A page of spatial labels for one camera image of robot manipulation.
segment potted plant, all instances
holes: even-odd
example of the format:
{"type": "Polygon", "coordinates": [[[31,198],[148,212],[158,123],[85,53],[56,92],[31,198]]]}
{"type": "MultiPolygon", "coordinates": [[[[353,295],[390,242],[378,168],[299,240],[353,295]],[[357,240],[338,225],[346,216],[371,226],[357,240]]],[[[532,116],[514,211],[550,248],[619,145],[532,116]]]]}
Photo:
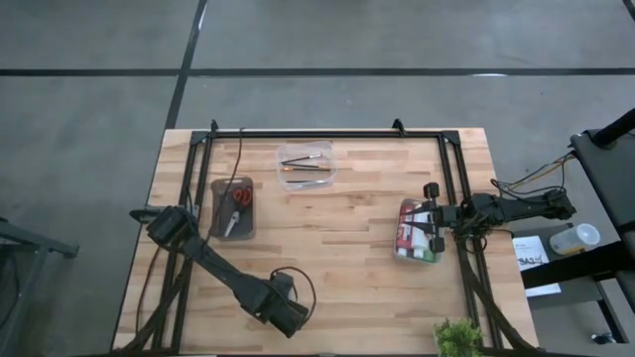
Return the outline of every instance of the potted plant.
{"type": "Polygon", "coordinates": [[[474,328],[469,318],[435,325],[435,343],[442,357],[479,357],[478,340],[482,338],[480,328],[474,328]]]}

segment plastic bottle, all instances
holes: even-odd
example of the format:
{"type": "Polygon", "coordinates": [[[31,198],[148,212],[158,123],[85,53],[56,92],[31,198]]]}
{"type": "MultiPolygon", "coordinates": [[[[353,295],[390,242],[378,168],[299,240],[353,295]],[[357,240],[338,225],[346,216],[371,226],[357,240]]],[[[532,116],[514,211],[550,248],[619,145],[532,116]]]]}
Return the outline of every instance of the plastic bottle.
{"type": "Polygon", "coordinates": [[[553,235],[549,239],[549,245],[560,254],[567,255],[577,253],[580,250],[588,250],[599,243],[599,232],[590,224],[582,223],[576,227],[553,235]]]}

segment wooden table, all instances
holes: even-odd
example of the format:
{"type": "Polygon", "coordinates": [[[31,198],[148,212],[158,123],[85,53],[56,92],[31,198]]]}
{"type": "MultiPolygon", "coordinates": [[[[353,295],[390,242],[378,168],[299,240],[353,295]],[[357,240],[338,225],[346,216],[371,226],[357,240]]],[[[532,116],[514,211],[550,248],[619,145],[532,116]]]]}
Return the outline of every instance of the wooden table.
{"type": "MultiPolygon", "coordinates": [[[[489,183],[495,173],[484,130],[459,132],[472,190],[496,192],[489,183]]],[[[178,203],[190,135],[190,130],[166,132],[149,204],[178,203]]],[[[440,202],[447,203],[437,141],[330,140],[339,167],[334,184],[293,192],[285,191],[278,182],[275,151],[286,142],[303,140],[244,140],[238,174],[254,180],[256,235],[242,242],[211,240],[213,249],[230,263],[261,278],[282,266],[306,271],[317,289],[311,321],[287,339],[275,327],[249,316],[228,288],[195,266],[182,353],[435,353],[433,325],[446,317],[467,316],[451,240],[447,240],[443,260],[435,266],[397,262],[391,254],[403,198],[422,197],[422,186],[436,181],[442,188],[440,202]]],[[[207,182],[228,178],[237,157],[237,140],[213,143],[207,182]]],[[[200,156],[194,166],[192,192],[200,156]]],[[[453,176],[458,181],[456,171],[453,176]]],[[[462,197],[457,183],[455,189],[462,197]]],[[[211,205],[208,189],[200,232],[209,227],[211,205]]],[[[113,347],[123,346],[133,337],[137,303],[155,249],[144,230],[113,347]]],[[[167,252],[159,256],[150,280],[145,318],[159,301],[167,256],[167,252]]],[[[496,302],[522,336],[537,345],[509,235],[490,236],[485,256],[496,302]]],[[[310,306],[308,284],[301,276],[296,277],[296,284],[300,303],[310,306]]],[[[479,314],[486,329],[482,305],[479,314]]],[[[164,343],[169,343],[171,324],[166,328],[169,333],[164,343]]]]}

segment gray floor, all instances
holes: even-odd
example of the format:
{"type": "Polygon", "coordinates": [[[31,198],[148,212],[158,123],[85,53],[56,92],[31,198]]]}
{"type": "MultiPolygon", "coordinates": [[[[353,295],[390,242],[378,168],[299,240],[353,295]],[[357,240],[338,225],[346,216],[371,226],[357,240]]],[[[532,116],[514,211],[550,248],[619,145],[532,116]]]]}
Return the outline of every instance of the gray floor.
{"type": "MultiPolygon", "coordinates": [[[[195,6],[4,1],[0,68],[179,67],[195,6]]],[[[635,66],[634,34],[620,0],[210,0],[192,66],[635,66]]],[[[147,197],[175,83],[0,77],[0,216],[81,245],[76,260],[48,262],[25,356],[107,350],[138,232],[127,211],[147,197]]],[[[191,78],[177,127],[212,117],[226,128],[387,127],[397,117],[485,127],[498,176],[513,179],[635,106],[634,91],[631,76],[191,78]]],[[[576,162],[567,187],[573,221],[617,239],[576,162]]],[[[632,312],[606,287],[635,339],[632,312]]],[[[533,314],[551,351],[635,352],[589,341],[607,328],[592,304],[533,314]]]]}

